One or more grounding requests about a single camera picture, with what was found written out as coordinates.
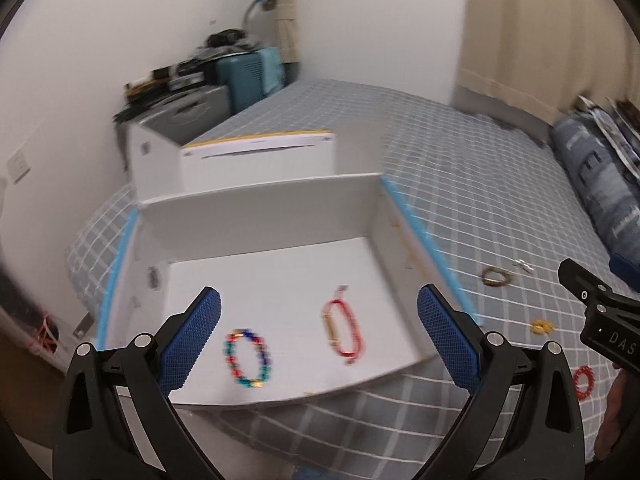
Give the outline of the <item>right hand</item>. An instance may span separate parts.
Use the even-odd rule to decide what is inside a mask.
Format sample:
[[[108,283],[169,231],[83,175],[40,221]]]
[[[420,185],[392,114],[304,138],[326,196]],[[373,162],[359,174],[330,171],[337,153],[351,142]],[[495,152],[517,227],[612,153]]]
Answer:
[[[596,460],[605,460],[610,455],[628,425],[627,419],[639,409],[638,380],[619,366],[616,370],[618,373],[608,390],[606,410],[593,448]]]

